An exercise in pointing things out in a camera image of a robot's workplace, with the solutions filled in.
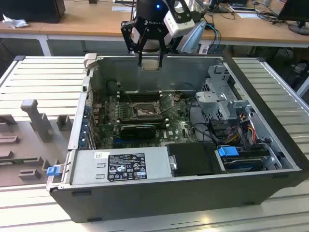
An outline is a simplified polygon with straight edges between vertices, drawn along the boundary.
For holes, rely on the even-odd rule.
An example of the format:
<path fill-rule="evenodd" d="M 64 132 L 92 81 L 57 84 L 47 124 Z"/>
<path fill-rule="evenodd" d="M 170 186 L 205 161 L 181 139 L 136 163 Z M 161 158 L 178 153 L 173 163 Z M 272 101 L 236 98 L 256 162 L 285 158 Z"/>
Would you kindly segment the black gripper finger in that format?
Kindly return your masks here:
<path fill-rule="evenodd" d="M 165 36 L 166 33 L 163 29 L 157 28 L 154 33 L 154 39 L 159 43 L 159 62 L 158 62 L 158 69 L 162 67 L 163 57 L 168 52 L 166 44 L 165 44 Z"/>
<path fill-rule="evenodd" d="M 137 42 L 132 39 L 133 29 L 139 33 L 140 37 Z M 134 52 L 138 54 L 138 66 L 141 67 L 142 63 L 142 51 L 148 40 L 149 28 L 144 24 L 144 20 L 123 21 L 121 24 L 121 33 L 125 40 L 128 52 Z"/>

